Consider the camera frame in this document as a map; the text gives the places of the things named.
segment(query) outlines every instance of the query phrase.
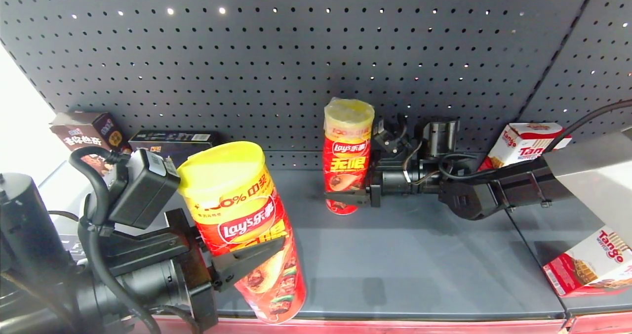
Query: red can label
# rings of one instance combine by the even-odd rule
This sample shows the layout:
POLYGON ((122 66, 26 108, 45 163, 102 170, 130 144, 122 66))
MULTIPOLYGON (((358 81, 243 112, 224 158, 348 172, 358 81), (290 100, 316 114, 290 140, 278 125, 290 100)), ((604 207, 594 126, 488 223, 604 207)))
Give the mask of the red can label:
MULTIPOLYGON (((325 136, 323 174, 325 191, 359 190, 368 169, 370 139, 362 136, 325 136)), ((351 214, 357 206, 327 200, 327 207, 340 215, 351 214)))
POLYGON ((280 324, 293 318, 305 303, 307 290, 294 233, 268 170, 264 167, 215 204, 185 201, 212 255, 284 238, 282 250, 235 282, 235 288, 260 320, 280 324))

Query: black box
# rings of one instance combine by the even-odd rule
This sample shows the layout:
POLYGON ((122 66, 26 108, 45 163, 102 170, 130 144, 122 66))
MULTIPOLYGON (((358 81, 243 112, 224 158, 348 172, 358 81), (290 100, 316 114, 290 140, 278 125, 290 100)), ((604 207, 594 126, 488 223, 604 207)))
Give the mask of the black box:
POLYGON ((129 144, 133 150, 145 149, 163 158, 171 158, 180 167, 189 156, 219 145, 219 134, 208 131, 152 131, 141 130, 129 144))

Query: metal bracket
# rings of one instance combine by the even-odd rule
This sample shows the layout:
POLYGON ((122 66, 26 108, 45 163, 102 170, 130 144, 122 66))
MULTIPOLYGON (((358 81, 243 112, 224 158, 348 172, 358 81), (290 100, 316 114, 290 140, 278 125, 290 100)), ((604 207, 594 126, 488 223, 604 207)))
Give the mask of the metal bracket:
POLYGON ((501 185, 501 182, 498 179, 493 180, 492 182, 490 182, 490 185, 496 185, 498 187, 498 189, 500 190, 500 196, 501 196, 501 203, 504 206, 507 206, 507 211, 510 213, 513 213, 515 210, 515 207, 512 207, 512 205, 510 204, 509 200, 507 199, 507 195, 505 194, 505 190, 503 189, 503 185, 501 185))
POLYGON ((213 288, 222 292, 251 273, 260 264, 278 253, 285 244, 286 237, 269 240, 264 243, 248 246, 245 249, 232 251, 212 258, 208 268, 213 280, 213 288))
POLYGON ((533 188, 535 188, 535 192, 537 192, 538 197, 542 199, 540 203, 542 208, 549 208, 550 206, 553 206, 553 203, 547 200, 544 197, 544 194, 542 194, 542 189, 540 188, 540 185, 538 185, 538 180, 535 178, 535 175, 533 174, 533 172, 529 171, 527 172, 527 174, 529 175, 529 181, 531 182, 531 185, 533 185, 533 188))
POLYGON ((340 192, 325 192, 325 198, 334 202, 364 206, 371 203, 370 194, 366 190, 349 190, 340 192))

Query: gray shelf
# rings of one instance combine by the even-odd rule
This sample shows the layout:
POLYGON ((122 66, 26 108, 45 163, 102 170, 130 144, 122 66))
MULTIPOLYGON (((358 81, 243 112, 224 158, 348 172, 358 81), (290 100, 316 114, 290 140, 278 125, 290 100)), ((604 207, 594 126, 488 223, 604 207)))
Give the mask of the gray shelf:
MULTIPOLYGON (((518 208, 512 219, 540 264, 578 244, 603 222, 577 199, 559 201, 552 208, 518 208)), ((569 314, 632 311, 632 291, 610 296, 562 298, 569 314)))
MULTIPOLYGON (((380 209, 340 217, 325 207, 322 172, 272 175, 296 230, 309 291, 297 318, 479 321, 564 314, 504 214, 465 221, 424 195, 389 197, 380 209)), ((41 189, 46 199, 49 189, 41 189)), ((183 206, 176 195, 166 208, 183 206)), ((163 226, 158 217, 151 230, 163 226)), ((237 291, 216 298, 223 316, 252 316, 237 291)))

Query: pegboard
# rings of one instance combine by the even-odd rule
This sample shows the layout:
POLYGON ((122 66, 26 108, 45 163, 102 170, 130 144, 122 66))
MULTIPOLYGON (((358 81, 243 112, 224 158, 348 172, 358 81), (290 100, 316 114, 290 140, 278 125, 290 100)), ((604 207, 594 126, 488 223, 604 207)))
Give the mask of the pegboard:
MULTIPOLYGON (((632 95, 632 0, 590 0, 521 120, 569 126, 590 111, 632 95)), ((575 141, 632 122, 621 109, 573 134, 575 141)))
POLYGON ((55 111, 319 150, 323 107, 461 120, 485 152, 583 0, 1 0, 2 44, 55 111))

